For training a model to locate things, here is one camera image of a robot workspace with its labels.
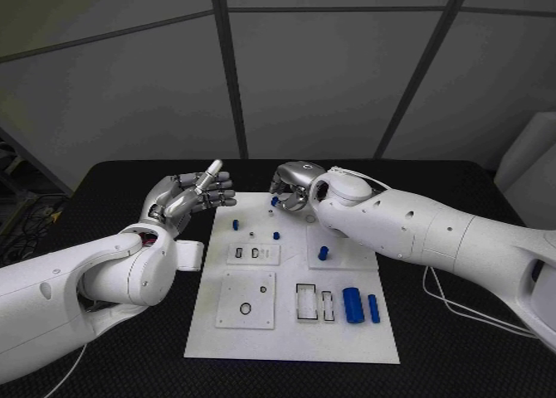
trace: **black tabletop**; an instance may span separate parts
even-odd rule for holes
[[[235,188],[264,192],[284,160],[229,160]],[[200,172],[210,161],[98,164],[39,246],[46,253],[114,235],[137,222],[164,175]],[[488,174],[468,162],[315,161],[369,174],[393,188],[457,209],[523,225]],[[193,216],[183,239],[209,242],[215,211]],[[377,255],[401,365],[184,358],[200,273],[179,273],[164,302],[89,345],[58,396],[556,396],[556,355],[545,345],[451,314],[422,289],[424,267]],[[444,272],[451,299],[517,322],[483,288]],[[0,386],[0,396],[43,396],[79,351]]]

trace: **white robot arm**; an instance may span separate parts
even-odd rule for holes
[[[287,211],[308,203],[323,227],[392,259],[429,265],[480,284],[556,352],[556,231],[474,216],[409,192],[370,188],[360,173],[315,164],[279,166],[271,193],[292,187]],[[536,263],[545,262],[537,281]]]
[[[0,269],[0,384],[158,304],[176,270],[200,270],[203,244],[174,238],[192,212],[236,204],[220,169],[216,160],[205,173],[166,177],[145,198],[140,222],[118,235]]]

